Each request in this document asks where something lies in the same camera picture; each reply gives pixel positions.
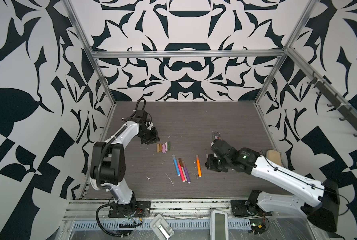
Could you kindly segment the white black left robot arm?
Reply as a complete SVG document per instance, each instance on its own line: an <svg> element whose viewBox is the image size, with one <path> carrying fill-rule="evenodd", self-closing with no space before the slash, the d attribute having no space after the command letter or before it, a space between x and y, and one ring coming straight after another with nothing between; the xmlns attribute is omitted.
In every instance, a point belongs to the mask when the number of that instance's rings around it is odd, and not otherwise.
<svg viewBox="0 0 357 240"><path fill-rule="evenodd" d="M159 142L157 129L150 119L127 118L114 135L93 146L89 181L94 190L113 196L114 202L109 204L110 217L129 215L136 209L134 191L124 178L125 149L134 137L139 137L142 145Z"/></svg>

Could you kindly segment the brown capped cream pen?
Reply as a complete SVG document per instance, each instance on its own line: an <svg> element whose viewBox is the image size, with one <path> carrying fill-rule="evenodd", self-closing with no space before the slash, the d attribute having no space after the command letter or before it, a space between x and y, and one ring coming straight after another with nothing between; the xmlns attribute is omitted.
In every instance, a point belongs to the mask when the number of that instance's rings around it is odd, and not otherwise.
<svg viewBox="0 0 357 240"><path fill-rule="evenodd" d="M187 182L187 177L186 177L185 170L184 170L184 164L183 164L183 160L181 158L179 158L179 163L181 166L181 171L182 171L182 175L184 177L184 181Z"/></svg>

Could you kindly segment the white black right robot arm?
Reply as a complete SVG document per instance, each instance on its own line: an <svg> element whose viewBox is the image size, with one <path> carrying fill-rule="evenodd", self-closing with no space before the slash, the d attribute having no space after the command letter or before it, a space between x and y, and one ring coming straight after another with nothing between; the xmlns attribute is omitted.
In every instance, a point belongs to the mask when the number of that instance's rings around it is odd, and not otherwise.
<svg viewBox="0 0 357 240"><path fill-rule="evenodd" d="M271 182L289 193L276 195L253 190L244 203L241 217L278 212L305 217L326 232L337 231L340 195L334 181L307 178L277 165L252 149L236 150L224 140L214 140L210 149L212 154L205 163L208 170L245 173Z"/></svg>

